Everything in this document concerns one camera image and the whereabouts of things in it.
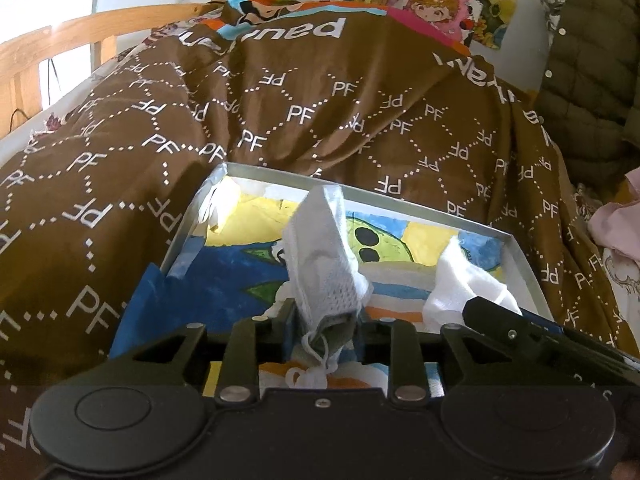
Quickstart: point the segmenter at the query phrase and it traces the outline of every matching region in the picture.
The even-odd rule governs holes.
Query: black eye
[[[369,247],[373,247],[374,245],[377,245],[380,241],[380,238],[378,237],[378,235],[375,234],[375,232],[373,232],[368,227],[358,227],[354,231],[354,234],[356,235],[357,241]]]
[[[360,249],[358,254],[360,255],[360,259],[363,262],[379,262],[380,261],[380,255],[378,254],[378,251],[375,249],[363,247]]]

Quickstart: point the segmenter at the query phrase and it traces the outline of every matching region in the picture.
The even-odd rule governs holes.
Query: wooden bed frame
[[[98,12],[45,27],[0,43],[0,139],[9,133],[17,108],[28,117],[42,111],[38,65],[58,54],[92,44],[92,70],[117,54],[116,38],[139,30],[162,27],[206,12],[207,4],[175,4]],[[13,128],[25,123],[14,115]]]

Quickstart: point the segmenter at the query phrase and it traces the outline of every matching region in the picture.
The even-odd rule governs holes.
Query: bed
[[[113,58],[117,35],[167,22]],[[87,43],[96,72],[40,111],[37,63]],[[292,0],[124,9],[0,46],[0,74],[0,131],[16,108],[35,115],[0,141],[8,478],[44,464],[28,433],[34,398],[106,358],[140,277],[222,162],[508,232],[557,322],[638,354],[526,94],[402,11]]]

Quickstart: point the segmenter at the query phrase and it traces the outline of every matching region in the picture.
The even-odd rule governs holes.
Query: quilted jacket
[[[640,166],[640,0],[566,0],[535,108],[574,183]]]

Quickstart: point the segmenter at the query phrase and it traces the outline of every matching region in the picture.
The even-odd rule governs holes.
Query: screw
[[[220,399],[225,402],[245,402],[251,397],[251,391],[244,386],[227,386],[220,392]]]
[[[420,402],[426,396],[426,390],[420,386],[400,386],[396,390],[396,398],[404,402]]]

